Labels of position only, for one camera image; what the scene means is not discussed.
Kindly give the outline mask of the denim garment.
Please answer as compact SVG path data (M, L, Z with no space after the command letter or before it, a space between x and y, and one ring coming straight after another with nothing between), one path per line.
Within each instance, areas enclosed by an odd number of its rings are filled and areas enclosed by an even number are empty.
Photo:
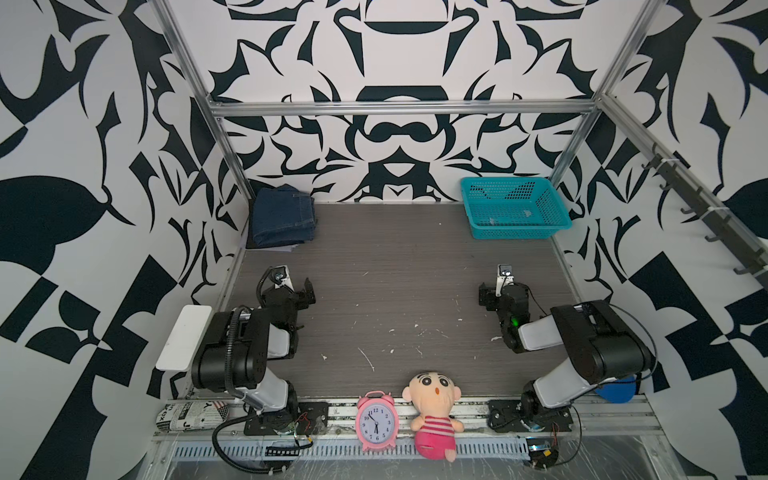
M314 199L309 193L289 185L261 188L249 207L248 236L250 233L292 231L304 240L303 243L315 237L317 217Z

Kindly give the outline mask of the black garment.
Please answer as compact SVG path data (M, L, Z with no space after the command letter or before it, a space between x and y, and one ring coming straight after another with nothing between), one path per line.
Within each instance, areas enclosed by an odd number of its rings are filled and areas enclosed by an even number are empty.
M246 241L247 250L288 248L302 244L303 239L298 238L292 231L250 233Z

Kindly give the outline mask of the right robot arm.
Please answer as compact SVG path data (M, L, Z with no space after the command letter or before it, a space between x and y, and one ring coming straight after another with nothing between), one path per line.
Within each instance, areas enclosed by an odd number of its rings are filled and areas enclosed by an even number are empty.
M497 315L504 344L517 354L562 346L567 358L529 381L512 401L489 402L488 425L496 432L568 429L573 402L610 383L632 383L656 367L648 346L605 300L556 306L533 320L530 288L499 277L478 287L478 303Z

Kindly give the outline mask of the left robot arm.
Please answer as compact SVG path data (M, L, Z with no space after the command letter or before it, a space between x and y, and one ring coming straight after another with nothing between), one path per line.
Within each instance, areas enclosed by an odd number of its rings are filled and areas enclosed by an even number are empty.
M287 276L257 292L259 306L213 315L190 369L195 388L226 393L251 412L291 422L299 417L293 385L268 362L291 359L299 344L298 312L316 302L312 282L295 290Z

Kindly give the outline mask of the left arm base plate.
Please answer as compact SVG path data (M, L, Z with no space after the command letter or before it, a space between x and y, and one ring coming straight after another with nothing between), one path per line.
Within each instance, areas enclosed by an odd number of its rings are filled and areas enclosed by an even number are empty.
M258 414L246 421L244 434L308 436L320 433L326 428L329 407L328 402L301 401L280 411Z

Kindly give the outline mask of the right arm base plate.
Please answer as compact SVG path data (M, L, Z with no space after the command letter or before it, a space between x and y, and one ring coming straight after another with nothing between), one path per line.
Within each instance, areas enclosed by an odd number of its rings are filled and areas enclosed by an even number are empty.
M535 401L493 399L487 402L487 425L496 433L570 432L569 407L548 409Z

